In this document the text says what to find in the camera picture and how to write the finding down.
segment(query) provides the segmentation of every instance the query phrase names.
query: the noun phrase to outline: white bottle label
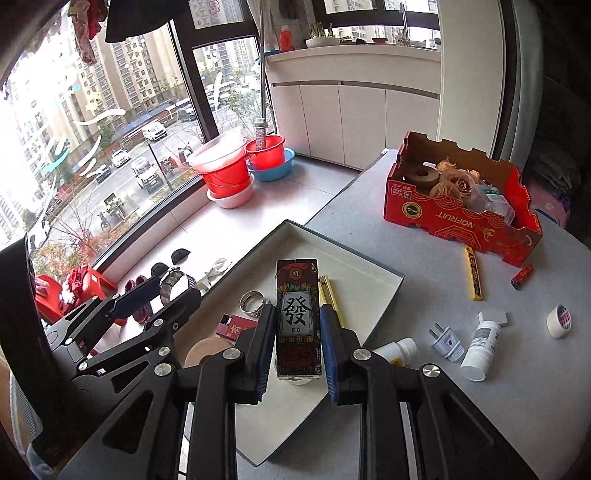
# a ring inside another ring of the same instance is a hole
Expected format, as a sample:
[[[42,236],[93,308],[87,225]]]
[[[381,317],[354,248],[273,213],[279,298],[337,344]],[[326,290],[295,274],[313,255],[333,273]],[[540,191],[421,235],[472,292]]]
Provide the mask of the white bottle label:
[[[480,346],[490,353],[495,353],[499,346],[499,334],[490,328],[479,328],[470,343],[470,348],[473,346]]]

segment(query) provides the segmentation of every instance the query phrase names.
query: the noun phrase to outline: car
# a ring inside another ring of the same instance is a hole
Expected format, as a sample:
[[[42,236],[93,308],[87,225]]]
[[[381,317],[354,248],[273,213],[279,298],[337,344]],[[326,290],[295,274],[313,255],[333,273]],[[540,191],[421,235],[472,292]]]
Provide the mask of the car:
[[[149,124],[144,125],[142,127],[142,133],[144,134],[144,138],[146,140],[152,142],[156,142],[157,140],[160,140],[161,138],[164,138],[166,135],[168,135],[165,126],[158,121],[150,122]]]
[[[111,175],[111,169],[107,167],[101,173],[95,175],[95,180],[97,183],[102,183],[109,175]]]
[[[129,160],[131,160],[131,155],[129,155],[127,150],[117,150],[111,155],[111,162],[117,168]]]
[[[145,189],[149,194],[159,190],[164,185],[164,180],[158,175],[158,169],[145,157],[136,158],[131,164],[139,188]]]

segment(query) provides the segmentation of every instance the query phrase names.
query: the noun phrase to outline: gray table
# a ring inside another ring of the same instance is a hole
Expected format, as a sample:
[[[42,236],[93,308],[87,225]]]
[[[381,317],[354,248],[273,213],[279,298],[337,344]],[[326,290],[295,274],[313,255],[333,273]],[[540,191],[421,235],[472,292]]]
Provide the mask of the gray table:
[[[415,367],[435,362],[483,411],[540,479],[557,479],[577,456],[591,423],[591,251],[544,218],[544,235],[528,262],[535,273],[521,291],[510,280],[518,269],[494,254],[477,254],[485,301],[472,301],[463,244],[384,221],[391,151],[326,205],[307,226],[405,274],[397,297],[367,346],[412,337]],[[546,316],[564,304],[573,330],[555,340]],[[459,364],[438,357],[428,329],[451,325],[468,346],[484,308],[508,313],[486,381],[470,382]],[[356,479],[358,407],[318,409],[263,465],[241,458],[240,479]]]

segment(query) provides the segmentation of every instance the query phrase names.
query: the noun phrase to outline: white van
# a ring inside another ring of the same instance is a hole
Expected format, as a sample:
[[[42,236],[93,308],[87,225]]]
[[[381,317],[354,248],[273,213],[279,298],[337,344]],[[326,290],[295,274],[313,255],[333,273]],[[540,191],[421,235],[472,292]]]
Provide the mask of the white van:
[[[148,125],[144,125],[142,127],[142,133],[144,134],[144,138],[146,140],[153,142],[168,135],[166,128],[164,128],[164,125],[160,122],[150,122]]]

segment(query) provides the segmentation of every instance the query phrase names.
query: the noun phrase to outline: parked car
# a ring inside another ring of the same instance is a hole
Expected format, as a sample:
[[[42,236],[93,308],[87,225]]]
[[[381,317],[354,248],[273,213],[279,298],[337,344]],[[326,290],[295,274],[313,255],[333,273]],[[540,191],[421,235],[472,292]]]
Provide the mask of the parked car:
[[[113,165],[117,168],[129,160],[131,160],[131,155],[129,155],[127,150],[117,150],[111,155],[111,162],[113,162]]]
[[[97,183],[102,183],[109,175],[111,175],[111,169],[107,167],[101,173],[95,175],[95,180]]]
[[[181,122],[193,122],[197,119],[197,114],[192,106],[188,106],[178,111],[178,119]]]
[[[164,180],[158,175],[158,168],[151,164],[145,157],[136,158],[131,164],[131,170],[134,172],[139,188],[146,189],[146,192],[152,193],[158,190]]]
[[[150,122],[144,125],[142,127],[142,133],[144,134],[144,138],[150,141],[160,140],[168,135],[166,128],[160,122]]]

